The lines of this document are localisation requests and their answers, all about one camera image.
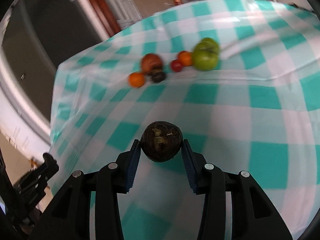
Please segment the dark brown round fruit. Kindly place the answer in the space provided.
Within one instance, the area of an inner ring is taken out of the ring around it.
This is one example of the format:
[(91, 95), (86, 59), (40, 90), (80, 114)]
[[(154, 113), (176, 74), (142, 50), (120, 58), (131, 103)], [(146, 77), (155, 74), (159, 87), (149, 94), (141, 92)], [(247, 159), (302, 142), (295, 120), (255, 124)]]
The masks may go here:
[(174, 158), (181, 148), (182, 141), (181, 130), (166, 121), (149, 124), (140, 138), (144, 154), (156, 163), (163, 163)]

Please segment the orange tangerine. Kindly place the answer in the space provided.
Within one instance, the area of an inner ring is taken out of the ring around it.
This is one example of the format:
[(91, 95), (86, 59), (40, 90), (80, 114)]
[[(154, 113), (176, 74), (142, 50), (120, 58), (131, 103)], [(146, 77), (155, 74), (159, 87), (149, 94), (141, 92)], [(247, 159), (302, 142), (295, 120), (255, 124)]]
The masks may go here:
[(145, 76), (140, 72), (131, 73), (128, 77), (128, 83), (131, 87), (140, 88), (145, 85)]

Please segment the green tomato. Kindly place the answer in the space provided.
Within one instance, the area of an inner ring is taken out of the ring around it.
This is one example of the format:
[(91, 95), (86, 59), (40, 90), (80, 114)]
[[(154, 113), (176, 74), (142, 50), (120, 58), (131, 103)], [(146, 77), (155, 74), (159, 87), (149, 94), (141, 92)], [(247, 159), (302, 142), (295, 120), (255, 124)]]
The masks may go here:
[(214, 39), (212, 39), (212, 38), (210, 38), (210, 37), (205, 37), (205, 38), (203, 38), (203, 39), (201, 40), (201, 42), (208, 42), (208, 43), (210, 43), (210, 44), (212, 44), (212, 45), (214, 45), (214, 46), (219, 47), (219, 44), (218, 44)]
[(213, 70), (219, 62), (220, 48), (217, 43), (202, 41), (191, 54), (193, 66), (200, 71)]

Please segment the teal pink checkered tablecloth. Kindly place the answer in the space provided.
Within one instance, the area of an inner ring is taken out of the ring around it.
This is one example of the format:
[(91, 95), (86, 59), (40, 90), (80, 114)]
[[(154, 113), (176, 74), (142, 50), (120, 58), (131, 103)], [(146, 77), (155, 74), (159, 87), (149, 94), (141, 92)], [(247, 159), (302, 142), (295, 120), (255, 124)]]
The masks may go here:
[[(210, 71), (170, 68), (205, 37), (220, 48)], [(167, 78), (131, 87), (148, 53)], [(158, 12), (59, 65), (51, 149), (56, 193), (75, 170), (101, 169), (155, 121), (178, 126), (221, 170), (248, 171), (298, 239), (319, 210), (319, 19), (255, 0), (193, 2)]]

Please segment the dark wrinkled small fruit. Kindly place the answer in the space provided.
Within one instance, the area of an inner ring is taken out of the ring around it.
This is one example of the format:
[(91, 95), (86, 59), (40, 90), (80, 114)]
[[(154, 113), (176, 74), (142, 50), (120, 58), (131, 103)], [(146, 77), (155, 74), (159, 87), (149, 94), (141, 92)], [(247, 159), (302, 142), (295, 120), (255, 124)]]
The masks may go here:
[(150, 76), (153, 83), (160, 83), (167, 78), (166, 73), (160, 69), (153, 70)]

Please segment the red cherry tomato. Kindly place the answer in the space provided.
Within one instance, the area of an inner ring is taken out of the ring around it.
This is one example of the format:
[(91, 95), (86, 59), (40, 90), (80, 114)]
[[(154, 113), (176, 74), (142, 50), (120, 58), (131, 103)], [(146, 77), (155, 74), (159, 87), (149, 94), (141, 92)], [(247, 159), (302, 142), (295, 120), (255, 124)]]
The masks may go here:
[(184, 68), (184, 65), (178, 59), (172, 60), (170, 63), (170, 68), (173, 72), (181, 72)]

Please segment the dark red pomegranate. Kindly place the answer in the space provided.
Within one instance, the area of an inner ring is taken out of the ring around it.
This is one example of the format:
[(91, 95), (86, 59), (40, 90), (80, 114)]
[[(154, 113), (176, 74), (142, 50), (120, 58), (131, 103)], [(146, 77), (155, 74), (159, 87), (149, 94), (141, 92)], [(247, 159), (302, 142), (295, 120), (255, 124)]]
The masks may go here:
[(148, 53), (141, 59), (140, 68), (142, 73), (149, 75), (156, 69), (163, 69), (163, 61), (157, 54)]

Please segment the small orange behind tomato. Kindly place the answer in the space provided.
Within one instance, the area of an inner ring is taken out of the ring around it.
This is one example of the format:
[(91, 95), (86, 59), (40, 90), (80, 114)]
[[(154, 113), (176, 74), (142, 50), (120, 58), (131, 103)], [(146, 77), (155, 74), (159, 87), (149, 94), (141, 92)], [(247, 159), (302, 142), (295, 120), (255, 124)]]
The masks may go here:
[(189, 51), (180, 51), (177, 55), (177, 59), (184, 67), (190, 67), (193, 65), (192, 54)]

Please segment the dark grey refrigerator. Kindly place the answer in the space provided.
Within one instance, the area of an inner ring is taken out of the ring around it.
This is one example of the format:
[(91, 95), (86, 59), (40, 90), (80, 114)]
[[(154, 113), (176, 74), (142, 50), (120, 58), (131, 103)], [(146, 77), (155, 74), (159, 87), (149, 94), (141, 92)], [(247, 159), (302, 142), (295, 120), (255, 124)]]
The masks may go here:
[(18, 0), (2, 48), (28, 98), (50, 120), (59, 65), (100, 42), (78, 0)]

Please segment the white cabinet doors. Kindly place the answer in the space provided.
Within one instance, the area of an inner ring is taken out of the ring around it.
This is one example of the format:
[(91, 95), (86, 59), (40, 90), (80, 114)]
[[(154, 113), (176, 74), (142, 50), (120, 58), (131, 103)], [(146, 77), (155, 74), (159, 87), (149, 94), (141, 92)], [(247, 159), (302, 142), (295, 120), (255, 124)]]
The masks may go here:
[(142, 20), (142, 16), (133, 0), (105, 0), (110, 7), (121, 30)]

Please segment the wooden door frame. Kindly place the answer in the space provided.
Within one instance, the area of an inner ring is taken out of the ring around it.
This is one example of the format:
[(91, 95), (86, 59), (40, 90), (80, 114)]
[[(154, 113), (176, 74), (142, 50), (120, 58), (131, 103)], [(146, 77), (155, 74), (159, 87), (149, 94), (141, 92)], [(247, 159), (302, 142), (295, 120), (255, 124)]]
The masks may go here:
[(121, 27), (112, 10), (106, 3), (106, 0), (89, 0), (89, 3), (93, 7), (93, 10), (109, 37), (112, 37), (121, 31)]

